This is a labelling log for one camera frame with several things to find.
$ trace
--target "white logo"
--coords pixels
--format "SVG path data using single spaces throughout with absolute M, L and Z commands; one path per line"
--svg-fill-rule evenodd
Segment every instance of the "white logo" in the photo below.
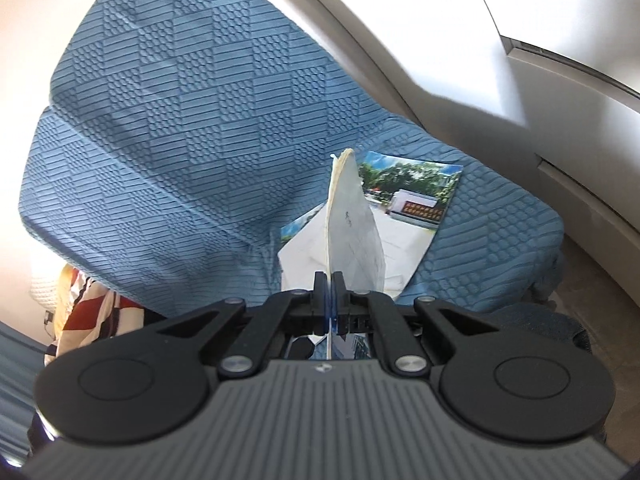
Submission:
M 334 367 L 332 367 L 329 363 L 320 363 L 319 365 L 314 366 L 314 368 L 321 374 L 325 374 L 328 371 L 334 369 Z

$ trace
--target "gray curtain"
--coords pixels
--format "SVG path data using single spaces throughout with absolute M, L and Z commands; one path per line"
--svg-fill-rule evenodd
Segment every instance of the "gray curtain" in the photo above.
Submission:
M 45 346 L 0 322 L 0 452 L 24 460 L 35 411 L 33 381 L 44 366 Z

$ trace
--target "booklet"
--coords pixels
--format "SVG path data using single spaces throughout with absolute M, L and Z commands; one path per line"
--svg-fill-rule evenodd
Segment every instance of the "booklet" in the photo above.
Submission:
M 281 229 L 282 290 L 340 270 L 349 290 L 397 298 L 442 222 L 463 167 L 354 151 L 334 158 L 328 199 Z

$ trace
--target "quilted fabric pattern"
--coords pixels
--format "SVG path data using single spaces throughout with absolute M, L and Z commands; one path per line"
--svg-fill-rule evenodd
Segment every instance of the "quilted fabric pattern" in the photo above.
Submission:
M 265 0 L 97 0 L 52 78 L 20 213 L 162 314 L 255 304 L 279 290 L 280 228 L 325 199 L 347 147 L 465 167 L 407 302 L 490 310 L 553 283 L 557 214 L 381 108 Z

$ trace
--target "floor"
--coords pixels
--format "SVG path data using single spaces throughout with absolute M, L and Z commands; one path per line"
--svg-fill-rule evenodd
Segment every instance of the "floor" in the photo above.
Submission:
M 570 238 L 564 280 L 552 297 L 556 312 L 579 320 L 593 353 L 616 384 L 616 401 L 605 427 L 607 445 L 628 462 L 640 460 L 640 307 Z

